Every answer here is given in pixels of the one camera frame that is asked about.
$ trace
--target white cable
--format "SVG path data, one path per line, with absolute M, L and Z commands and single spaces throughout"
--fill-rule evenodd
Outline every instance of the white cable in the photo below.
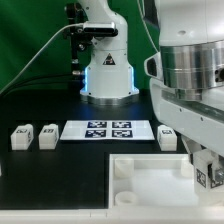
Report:
M 140 15 L 141 15 L 142 23 L 143 23 L 143 26 L 144 26 L 144 28 L 145 28 L 146 34 L 147 34 L 147 36 L 148 36 L 148 38 L 149 38 L 149 40 L 150 40 L 150 42 L 151 42 L 151 44 L 152 44 L 154 50 L 155 50 L 156 52 L 159 52 L 158 49 L 156 48 L 156 46 L 155 46 L 153 40 L 152 40 L 152 37 L 151 37 L 149 31 L 148 31 L 146 22 L 145 22 L 144 19 L 143 19 L 143 18 L 144 18 L 144 15 L 143 15 L 143 12 L 142 12 L 141 5 L 140 5 L 140 1 L 139 1 L 139 0 L 137 0 L 137 4 L 138 4 L 139 13 L 140 13 Z
M 36 58 L 45 50 L 45 48 L 48 47 L 48 45 L 57 37 L 58 34 L 60 34 L 62 31 L 65 29 L 71 28 L 71 27 L 81 27 L 83 26 L 83 23 L 78 23 L 78 24 L 72 24 L 72 25 L 67 25 L 63 28 L 61 28 L 58 32 L 56 32 L 50 40 L 34 55 L 34 57 L 27 63 L 27 65 L 19 72 L 19 74 L 10 82 L 8 83 L 1 91 L 0 95 L 8 89 L 18 78 L 22 76 L 22 74 L 27 70 L 27 68 L 33 63 L 33 61 L 36 60 Z

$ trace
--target metal cylinder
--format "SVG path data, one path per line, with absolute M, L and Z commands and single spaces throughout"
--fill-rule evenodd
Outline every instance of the metal cylinder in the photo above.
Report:
M 161 46 L 164 84 L 179 90 L 223 85 L 224 41 L 191 46 Z

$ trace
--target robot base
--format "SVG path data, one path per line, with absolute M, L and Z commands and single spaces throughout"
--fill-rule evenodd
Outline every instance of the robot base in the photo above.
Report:
M 96 105 L 101 105 L 101 106 L 120 106 L 128 103 L 133 103 L 138 101 L 139 99 L 139 94 L 133 94 L 127 97 L 123 98 L 96 98 L 88 95 L 81 95 L 81 100 L 96 104 Z

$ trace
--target white block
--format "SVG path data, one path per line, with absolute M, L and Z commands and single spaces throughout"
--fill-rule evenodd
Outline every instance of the white block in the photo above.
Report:
M 33 141 L 33 126 L 18 126 L 11 135 L 12 150 L 27 150 Z
M 157 130 L 157 140 L 162 151 L 177 150 L 177 136 L 172 128 L 160 125 Z
M 55 149 L 58 139 L 58 125 L 45 125 L 39 135 L 39 147 L 40 149 Z

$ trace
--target black cable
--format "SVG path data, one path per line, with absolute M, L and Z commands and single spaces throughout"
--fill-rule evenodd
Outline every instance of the black cable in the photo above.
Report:
M 11 90 L 9 89 L 8 91 L 5 91 L 4 93 L 2 93 L 1 97 L 5 97 L 7 94 L 9 94 L 11 91 L 13 90 L 16 90 L 18 88 L 22 88 L 22 87 L 26 87 L 26 86 L 34 86 L 34 85 L 50 85 L 50 84 L 67 84 L 68 81 L 70 80 L 67 80 L 67 81 L 59 81 L 59 82 L 42 82 L 42 83 L 28 83 L 28 84 L 21 84 L 21 85 L 18 85 L 14 88 L 12 88 Z
M 19 82 L 16 82 L 11 87 L 17 86 L 17 85 L 20 85 L 20 84 L 24 84 L 24 83 L 27 83 L 27 82 L 33 82 L 33 81 L 36 81 L 36 80 L 39 80 L 39 79 L 51 79 L 51 78 L 59 78 L 59 77 L 67 77 L 67 76 L 72 76 L 72 74 L 68 73 L 68 74 L 60 74 L 60 75 L 40 75 L 40 76 L 34 76 L 34 77 L 31 77 L 31 78 L 27 78 L 25 80 L 21 80 Z
M 61 77 L 67 77 L 67 76 L 72 76 L 71 74 L 63 74 L 63 75 L 41 75 L 41 76 L 35 76 L 32 78 L 27 78 L 25 80 L 22 80 L 20 82 L 14 83 L 12 84 L 8 89 L 6 89 L 1 96 L 4 96 L 5 94 L 7 94 L 8 92 L 11 92 L 14 88 L 17 88 L 17 86 L 26 84 L 28 82 L 34 82 L 36 80 L 40 80 L 40 79 L 51 79 L 51 78 L 61 78 Z

